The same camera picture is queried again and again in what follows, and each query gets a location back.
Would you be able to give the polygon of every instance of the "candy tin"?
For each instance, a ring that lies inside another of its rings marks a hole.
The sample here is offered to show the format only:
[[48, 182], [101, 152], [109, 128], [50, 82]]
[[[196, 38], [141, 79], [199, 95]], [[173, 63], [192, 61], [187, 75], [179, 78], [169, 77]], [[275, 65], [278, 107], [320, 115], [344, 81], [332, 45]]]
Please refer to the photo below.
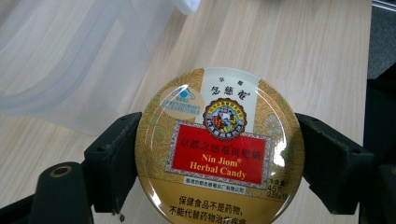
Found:
[[304, 142], [274, 88], [241, 70], [208, 67], [152, 98], [135, 157], [144, 191], [172, 223], [270, 223], [299, 187]]

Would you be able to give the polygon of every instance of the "round tin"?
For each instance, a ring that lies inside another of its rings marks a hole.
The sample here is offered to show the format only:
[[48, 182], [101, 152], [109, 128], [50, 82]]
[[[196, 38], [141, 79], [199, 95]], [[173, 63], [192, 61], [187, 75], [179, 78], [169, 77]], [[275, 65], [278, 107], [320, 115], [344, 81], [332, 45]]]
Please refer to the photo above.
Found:
[[299, 187], [304, 142], [274, 88], [241, 70], [208, 67], [152, 98], [135, 157], [144, 191], [172, 223], [269, 223]]

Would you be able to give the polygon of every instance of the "gold tin lid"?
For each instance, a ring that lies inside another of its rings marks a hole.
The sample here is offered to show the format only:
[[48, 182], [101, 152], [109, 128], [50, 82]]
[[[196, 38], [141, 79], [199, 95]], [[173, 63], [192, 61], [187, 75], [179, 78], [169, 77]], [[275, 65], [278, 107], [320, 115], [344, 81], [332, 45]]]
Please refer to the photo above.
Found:
[[304, 142], [274, 88], [241, 70], [208, 67], [152, 98], [135, 157], [144, 191], [172, 223], [269, 223], [299, 187]]

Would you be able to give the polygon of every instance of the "white plastic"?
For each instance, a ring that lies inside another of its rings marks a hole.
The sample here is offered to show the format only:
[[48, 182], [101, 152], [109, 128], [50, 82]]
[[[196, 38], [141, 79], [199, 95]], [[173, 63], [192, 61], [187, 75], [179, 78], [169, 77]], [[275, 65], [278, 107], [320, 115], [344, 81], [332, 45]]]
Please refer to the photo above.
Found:
[[100, 134], [128, 112], [172, 14], [163, 0], [0, 3], [0, 113]]

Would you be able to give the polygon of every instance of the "screw hole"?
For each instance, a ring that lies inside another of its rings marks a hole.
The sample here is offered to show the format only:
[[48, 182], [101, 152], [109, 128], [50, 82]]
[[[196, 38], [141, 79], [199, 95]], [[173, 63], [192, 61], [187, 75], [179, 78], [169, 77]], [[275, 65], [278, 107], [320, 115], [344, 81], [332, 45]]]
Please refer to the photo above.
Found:
[[57, 178], [57, 177], [61, 177], [64, 175], [68, 175], [72, 170], [73, 170], [73, 168], [71, 166], [60, 166], [60, 167], [53, 169], [49, 173], [49, 175], [51, 177]]

